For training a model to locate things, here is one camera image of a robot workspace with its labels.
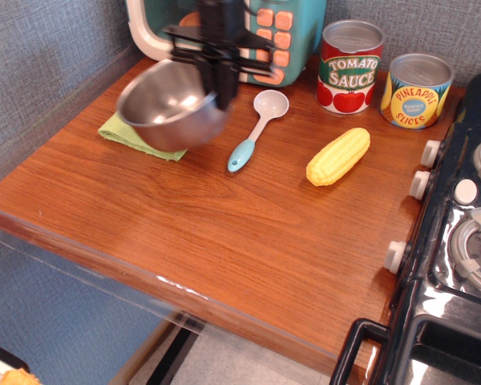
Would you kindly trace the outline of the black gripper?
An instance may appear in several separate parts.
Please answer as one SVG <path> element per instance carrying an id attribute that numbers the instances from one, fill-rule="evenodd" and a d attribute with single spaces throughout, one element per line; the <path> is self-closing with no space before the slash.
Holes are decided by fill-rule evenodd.
<path id="1" fill-rule="evenodd" d="M 217 93 L 216 105 L 226 111 L 237 94 L 239 71 L 266 76 L 273 73 L 275 46 L 245 27 L 245 15 L 255 13 L 243 1 L 198 1 L 196 7 L 199 25 L 169 25 L 164 32 L 174 43 L 174 60 L 190 63 L 200 59 L 196 67 L 204 92 Z M 245 58 L 241 49 L 262 50 L 269 57 L 262 61 Z M 220 61 L 230 63 L 220 63 L 216 69 L 214 62 Z"/>

